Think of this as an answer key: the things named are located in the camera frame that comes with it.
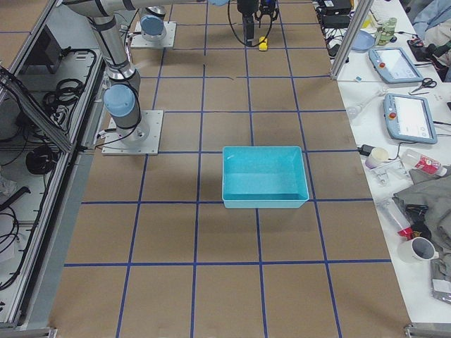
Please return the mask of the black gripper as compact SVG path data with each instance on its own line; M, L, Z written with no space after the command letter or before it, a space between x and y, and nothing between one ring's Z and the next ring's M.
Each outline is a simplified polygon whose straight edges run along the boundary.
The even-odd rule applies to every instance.
M264 15L269 16L269 27L273 26L273 21L278 19L278 8L275 0L237 0L237 10L242 15L242 23L259 22Z

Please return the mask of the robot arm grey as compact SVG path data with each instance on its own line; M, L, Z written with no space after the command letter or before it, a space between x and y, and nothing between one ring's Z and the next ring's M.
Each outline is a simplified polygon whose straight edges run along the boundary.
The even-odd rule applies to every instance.
M229 26L239 43L246 46L253 46L252 42L254 40L255 22L258 22L260 25L261 20L265 15L269 17L270 27L266 35L264 36L265 39L268 37L271 31L272 23L276 21L279 16L279 8L276 5L276 1L236 1L237 11L242 16L242 29L244 39L241 40L238 37L233 24L231 23L231 1L210 1L210 3L215 6L223 6L227 4ZM148 7L142 10L142 13L140 14L140 27L142 30L142 35L144 37L160 37L165 31L163 18L164 14L158 14L153 10L153 7Z
M167 36L165 22L148 9L182 1L64 1L73 12L86 17L92 34L106 63L111 86L104 92L104 107L115 124L115 139L107 139L102 151L109 155L158 154L163 111L140 107L140 74L129 59L117 27L118 11L137 11L142 34L163 39Z

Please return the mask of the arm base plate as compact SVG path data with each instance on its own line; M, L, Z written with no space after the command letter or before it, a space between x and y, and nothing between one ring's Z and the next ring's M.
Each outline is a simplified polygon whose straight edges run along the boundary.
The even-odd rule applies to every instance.
M142 110L141 116L140 124L126 138L120 140L129 133L122 129L107 133L106 146L102 147L102 154L105 156L157 155L163 125L163 111Z
M163 28L150 32L150 30L143 30L141 23L137 22L130 35L130 47L132 49L173 48L176 27L175 21L163 21Z

